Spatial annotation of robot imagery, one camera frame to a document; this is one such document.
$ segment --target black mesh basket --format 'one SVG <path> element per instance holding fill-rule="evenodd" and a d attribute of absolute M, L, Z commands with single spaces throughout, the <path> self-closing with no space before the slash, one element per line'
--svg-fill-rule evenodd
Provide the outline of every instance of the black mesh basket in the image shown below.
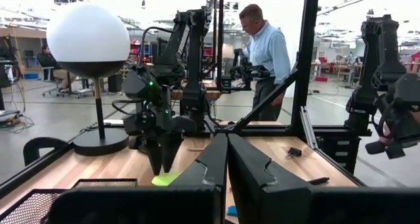
<path fill-rule="evenodd" d="M 66 189 L 33 189 L 0 215 L 0 224 L 42 224 L 54 200 Z"/>
<path fill-rule="evenodd" d="M 80 179 L 76 187 L 136 187 L 137 179 Z"/>

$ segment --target black lamp base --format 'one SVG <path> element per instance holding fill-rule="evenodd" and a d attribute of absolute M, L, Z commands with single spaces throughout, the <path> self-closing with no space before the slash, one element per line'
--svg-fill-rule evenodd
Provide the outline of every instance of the black lamp base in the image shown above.
<path fill-rule="evenodd" d="M 92 130 L 77 136 L 73 141 L 74 152 L 83 156 L 101 156 L 123 150 L 129 136 L 122 129 L 105 128 L 105 139 L 99 138 L 99 131 Z"/>

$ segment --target ceiling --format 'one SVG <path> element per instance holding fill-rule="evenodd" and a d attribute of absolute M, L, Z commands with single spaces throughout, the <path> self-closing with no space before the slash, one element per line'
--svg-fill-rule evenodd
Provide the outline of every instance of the ceiling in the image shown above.
<path fill-rule="evenodd" d="M 196 9 L 206 4 L 206 0 L 88 0 L 109 6 L 118 15 L 131 19 L 141 28 L 151 25 L 171 27 L 171 20 L 176 10 L 185 11 Z M 240 34 L 242 28 L 238 20 L 238 12 L 250 3 L 259 4 L 264 15 L 271 23 L 285 26 L 284 16 L 293 12 L 291 6 L 295 0 L 225 0 L 225 3 L 238 3 L 238 10 L 225 11 L 225 29 L 229 33 Z M 350 0 L 319 0 L 321 12 L 331 10 Z M 342 7 L 328 14 L 319 15 L 316 33 L 324 41 L 356 41 L 360 39 L 360 26 L 366 19 L 369 10 L 375 16 L 391 14 L 393 19 L 400 22 L 398 35 L 400 41 L 418 41 L 420 37 L 420 12 L 411 11 L 418 0 L 365 0 Z M 54 0 L 0 0 L 3 7 L 23 10 L 37 16 L 48 18 L 59 8 Z"/>

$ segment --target black pen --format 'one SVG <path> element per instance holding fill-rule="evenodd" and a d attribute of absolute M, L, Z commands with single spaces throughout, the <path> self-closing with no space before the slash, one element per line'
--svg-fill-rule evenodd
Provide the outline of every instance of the black pen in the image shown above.
<path fill-rule="evenodd" d="M 324 183 L 327 183 L 329 181 L 329 177 L 323 177 L 318 179 L 313 179 L 311 181 L 308 181 L 311 185 L 321 185 Z"/>

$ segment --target lamp stand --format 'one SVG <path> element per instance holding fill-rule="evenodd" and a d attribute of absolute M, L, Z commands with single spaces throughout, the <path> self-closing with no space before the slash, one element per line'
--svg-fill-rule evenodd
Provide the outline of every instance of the lamp stand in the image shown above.
<path fill-rule="evenodd" d="M 84 156 L 101 156 L 118 152 L 129 142 L 129 136 L 124 130 L 104 127 L 99 78 L 94 78 L 94 89 L 98 130 L 83 132 L 73 141 L 75 153 Z"/>

